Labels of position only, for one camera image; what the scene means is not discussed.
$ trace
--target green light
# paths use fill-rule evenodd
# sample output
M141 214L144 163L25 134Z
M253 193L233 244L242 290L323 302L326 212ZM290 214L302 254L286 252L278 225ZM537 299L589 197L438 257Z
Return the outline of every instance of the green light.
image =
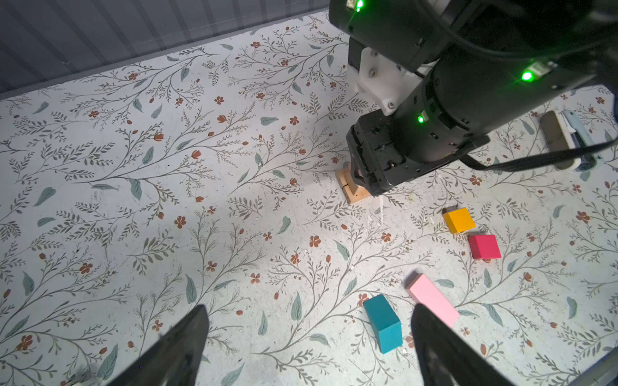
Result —
M526 71L522 74L522 80L526 82L532 82L534 79L535 76L530 71Z

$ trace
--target red block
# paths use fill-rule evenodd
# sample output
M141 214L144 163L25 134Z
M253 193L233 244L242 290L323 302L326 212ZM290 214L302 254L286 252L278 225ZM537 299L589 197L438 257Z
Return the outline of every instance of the red block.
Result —
M498 241L494 235L480 235L468 237L472 257L475 259L501 259Z

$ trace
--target pink rectangular block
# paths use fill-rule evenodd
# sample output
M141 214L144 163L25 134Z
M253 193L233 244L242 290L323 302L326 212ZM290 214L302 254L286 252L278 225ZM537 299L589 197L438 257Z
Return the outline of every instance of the pink rectangular block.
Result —
M423 303L447 326L453 327L459 313L424 274L417 276L406 290L417 303Z
M475 259L501 259L498 241L494 235L479 235L468 237L472 257Z

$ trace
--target toy block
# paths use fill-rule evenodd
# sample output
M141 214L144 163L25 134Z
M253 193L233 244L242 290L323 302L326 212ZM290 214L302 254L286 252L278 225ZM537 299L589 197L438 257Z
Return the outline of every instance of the toy block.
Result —
M408 291L415 302L423 303L432 313L439 317L445 325L453 327L457 318L459 318L457 310L451 306L440 290L438 290L424 274L418 275L408 284L405 290Z
M341 190L344 191L345 200L348 204L357 203L363 198L371 196L371 193L369 193L367 189L358 186L354 180L352 180L349 167L337 171L337 181L339 182Z
M401 321L384 295L365 300L363 305L382 354L401 346L404 341L401 334Z
M476 227L468 209L462 208L456 211L444 213L444 221L451 233L461 233Z
M475 259L501 259L498 241L494 235L479 235L468 237L472 257Z

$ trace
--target teal block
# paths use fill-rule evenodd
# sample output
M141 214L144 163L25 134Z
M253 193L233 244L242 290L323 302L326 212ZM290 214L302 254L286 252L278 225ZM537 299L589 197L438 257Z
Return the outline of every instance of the teal block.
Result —
M404 341L404 337L401 334L401 321L391 308L391 305L388 304L384 295L378 295L365 300L363 305L367 311L367 316L369 316L373 333L376 334L382 354L386 354L401 346Z

